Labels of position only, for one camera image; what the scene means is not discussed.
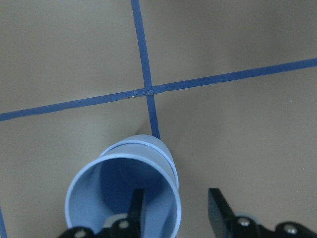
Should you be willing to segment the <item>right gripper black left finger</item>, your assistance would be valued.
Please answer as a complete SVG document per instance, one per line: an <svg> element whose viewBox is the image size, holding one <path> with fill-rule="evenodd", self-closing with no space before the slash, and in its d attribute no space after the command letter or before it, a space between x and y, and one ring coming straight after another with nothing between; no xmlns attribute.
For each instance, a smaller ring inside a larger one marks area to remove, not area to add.
<svg viewBox="0 0 317 238"><path fill-rule="evenodd" d="M144 228L144 202L145 190L135 189L132 194L130 207L128 210L127 221L129 230L132 233L131 238L141 238Z"/></svg>

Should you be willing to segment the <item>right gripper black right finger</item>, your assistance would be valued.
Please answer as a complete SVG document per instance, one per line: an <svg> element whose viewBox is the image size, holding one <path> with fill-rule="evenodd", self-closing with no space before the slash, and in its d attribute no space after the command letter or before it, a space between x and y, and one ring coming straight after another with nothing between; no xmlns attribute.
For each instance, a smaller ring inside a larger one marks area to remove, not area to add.
<svg viewBox="0 0 317 238"><path fill-rule="evenodd" d="M235 214L219 188L208 190L208 217L216 238L231 238Z"/></svg>

